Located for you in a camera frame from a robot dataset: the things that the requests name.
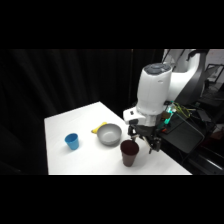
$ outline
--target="yellow handle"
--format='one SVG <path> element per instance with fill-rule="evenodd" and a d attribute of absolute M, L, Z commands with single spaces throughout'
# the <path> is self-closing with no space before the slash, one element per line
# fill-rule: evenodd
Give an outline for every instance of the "yellow handle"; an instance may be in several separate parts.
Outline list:
<path fill-rule="evenodd" d="M 102 127 L 103 125 L 105 125 L 105 124 L 107 124 L 107 122 L 103 122 L 98 128 L 93 129 L 93 130 L 92 130 L 92 133 L 96 134 L 97 131 L 98 131 L 98 129 L 99 129 L 100 127 Z"/>

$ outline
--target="cup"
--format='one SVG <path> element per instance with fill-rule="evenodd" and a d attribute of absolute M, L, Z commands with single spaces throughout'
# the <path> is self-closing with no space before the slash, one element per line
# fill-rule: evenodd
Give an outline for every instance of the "cup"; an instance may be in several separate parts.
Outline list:
<path fill-rule="evenodd" d="M 134 141 L 126 140 L 121 143 L 120 147 L 123 157 L 123 164 L 127 167 L 131 167 L 139 152 L 138 144 Z"/>
<path fill-rule="evenodd" d="M 79 147 L 79 139 L 77 134 L 70 134 L 65 138 L 65 142 L 68 144 L 71 150 L 76 150 Z"/>

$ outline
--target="black curtain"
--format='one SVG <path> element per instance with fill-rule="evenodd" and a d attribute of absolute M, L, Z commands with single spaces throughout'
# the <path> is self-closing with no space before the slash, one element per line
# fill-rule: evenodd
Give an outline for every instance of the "black curtain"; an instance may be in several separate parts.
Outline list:
<path fill-rule="evenodd" d="M 47 174 L 44 118 L 101 101 L 122 117 L 163 49 L 0 51 L 0 174 Z"/>

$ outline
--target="black mount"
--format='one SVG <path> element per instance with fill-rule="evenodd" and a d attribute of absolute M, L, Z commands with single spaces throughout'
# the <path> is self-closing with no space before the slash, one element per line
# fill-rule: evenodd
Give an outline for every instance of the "black mount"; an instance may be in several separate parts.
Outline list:
<path fill-rule="evenodd" d="M 157 137 L 156 127 L 130 125 L 128 128 L 128 135 L 131 136 L 133 141 L 135 141 L 137 137 L 144 140 L 150 148 L 149 154 L 151 154 L 152 150 L 159 152 L 161 147 L 161 138 Z"/>

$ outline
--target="cable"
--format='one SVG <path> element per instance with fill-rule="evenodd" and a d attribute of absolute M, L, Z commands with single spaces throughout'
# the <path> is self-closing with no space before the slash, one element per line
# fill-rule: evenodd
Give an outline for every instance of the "cable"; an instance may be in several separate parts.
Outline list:
<path fill-rule="evenodd" d="M 184 122 L 186 122 L 189 126 L 191 126 L 195 131 L 197 131 L 202 137 L 203 137 L 203 140 L 205 139 L 205 136 L 197 129 L 195 128 L 193 125 L 191 125 L 189 122 L 187 122 L 185 119 L 183 119 L 178 113 L 176 113 L 176 115 L 182 119 Z"/>
<path fill-rule="evenodd" d="M 167 55 L 170 53 L 170 50 L 171 50 L 171 49 L 169 49 L 169 50 L 167 51 L 166 56 L 165 56 L 164 59 L 163 59 L 163 63 L 164 63 L 164 61 L 166 60 Z"/>

